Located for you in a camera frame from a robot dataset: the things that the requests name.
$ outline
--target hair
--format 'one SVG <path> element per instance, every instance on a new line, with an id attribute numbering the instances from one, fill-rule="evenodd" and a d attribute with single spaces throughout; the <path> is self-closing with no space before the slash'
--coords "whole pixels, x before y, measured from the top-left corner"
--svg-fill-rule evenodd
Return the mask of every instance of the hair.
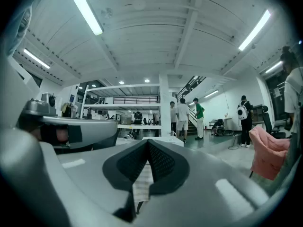
<path id="1" fill-rule="evenodd" d="M 289 51 L 289 46 L 284 46 L 282 48 L 282 54 L 280 56 L 280 60 L 283 62 L 283 67 L 289 67 L 291 70 L 297 68 L 299 66 L 299 62 L 293 52 Z"/>

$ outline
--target ceiling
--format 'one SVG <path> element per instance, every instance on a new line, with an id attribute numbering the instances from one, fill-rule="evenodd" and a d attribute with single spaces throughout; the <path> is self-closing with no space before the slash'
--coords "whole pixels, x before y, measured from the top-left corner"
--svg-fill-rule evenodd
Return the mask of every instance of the ceiling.
<path id="1" fill-rule="evenodd" d="M 105 80 L 110 85 L 159 82 L 178 91 L 192 76 L 229 81 L 247 67 L 261 72 L 296 41 L 274 0 L 89 0 L 104 33 L 94 36 L 73 0 L 41 0 L 15 58 L 60 85 Z M 265 10 L 272 16 L 253 43 L 238 47 Z M 43 69 L 23 53 L 51 66 Z"/>

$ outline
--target pink armchair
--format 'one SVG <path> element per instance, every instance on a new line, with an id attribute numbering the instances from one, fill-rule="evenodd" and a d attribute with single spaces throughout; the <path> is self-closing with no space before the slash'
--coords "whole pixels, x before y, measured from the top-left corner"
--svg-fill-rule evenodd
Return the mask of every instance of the pink armchair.
<path id="1" fill-rule="evenodd" d="M 255 148 L 251 170 L 274 180 L 284 163 L 290 140 L 275 139 L 260 126 L 253 128 L 249 134 Z"/>

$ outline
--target office chair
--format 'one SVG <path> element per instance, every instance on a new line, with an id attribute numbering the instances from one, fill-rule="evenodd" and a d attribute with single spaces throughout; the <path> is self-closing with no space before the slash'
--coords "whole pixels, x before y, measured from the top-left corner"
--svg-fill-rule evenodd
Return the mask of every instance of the office chair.
<path id="1" fill-rule="evenodd" d="M 270 135 L 272 135 L 273 137 L 275 137 L 276 139 L 285 139 L 286 138 L 286 133 L 284 132 L 279 132 L 280 130 L 278 129 L 273 129 L 273 127 L 271 126 L 271 122 L 270 122 L 270 117 L 269 114 L 267 113 L 268 111 L 268 107 L 267 106 L 263 106 L 263 121 L 266 127 L 266 132 Z"/>

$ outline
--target fluorescent light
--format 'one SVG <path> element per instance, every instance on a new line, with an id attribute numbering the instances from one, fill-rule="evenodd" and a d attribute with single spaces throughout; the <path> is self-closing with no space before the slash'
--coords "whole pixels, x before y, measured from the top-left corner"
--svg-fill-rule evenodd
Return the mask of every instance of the fluorescent light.
<path id="1" fill-rule="evenodd" d="M 27 49 L 24 49 L 24 53 L 29 55 L 31 58 L 33 58 L 36 62 L 40 63 L 41 65 L 43 65 L 44 67 L 50 69 L 49 65 L 46 65 L 42 60 L 38 59 L 37 57 L 35 57 L 31 52 L 29 52 Z"/>
<path id="2" fill-rule="evenodd" d="M 93 12 L 91 11 L 88 3 L 86 0 L 74 0 L 77 7 L 79 8 L 81 14 L 85 18 L 86 22 L 90 26 L 91 30 L 95 35 L 99 35 L 103 33 L 102 28 L 100 27 L 99 23 L 97 22 Z"/>
<path id="3" fill-rule="evenodd" d="M 274 65 L 272 68 L 269 68 L 267 71 L 265 71 L 265 73 L 269 73 L 271 70 L 273 70 L 274 68 L 276 68 L 277 66 L 281 65 L 282 62 L 279 61 L 276 65 Z"/>
<path id="4" fill-rule="evenodd" d="M 277 85 L 277 87 L 280 86 L 280 85 L 282 85 L 283 83 L 285 83 L 285 82 L 281 82 L 280 84 Z"/>
<path id="5" fill-rule="evenodd" d="M 239 49 L 241 51 L 243 51 L 246 48 L 246 46 L 248 46 L 249 43 L 254 39 L 254 37 L 256 37 L 256 35 L 260 32 L 260 30 L 262 29 L 262 27 L 268 21 L 269 17 L 270 17 L 270 13 L 269 13 L 268 10 L 266 10 L 265 13 L 264 13 L 264 15 L 260 19 L 260 21 L 257 23 L 256 27 L 254 27 L 254 29 L 249 34 L 249 36 L 247 36 L 247 38 L 244 40 L 244 42 L 240 45 Z"/>
<path id="6" fill-rule="evenodd" d="M 215 94 L 215 93 L 217 93 L 217 92 L 219 92 L 219 90 L 215 90 L 213 93 L 211 93 L 211 94 L 209 94 L 209 95 L 207 95 L 207 96 L 205 96 L 205 97 L 209 97 L 209 96 L 211 96 L 212 94 Z"/>

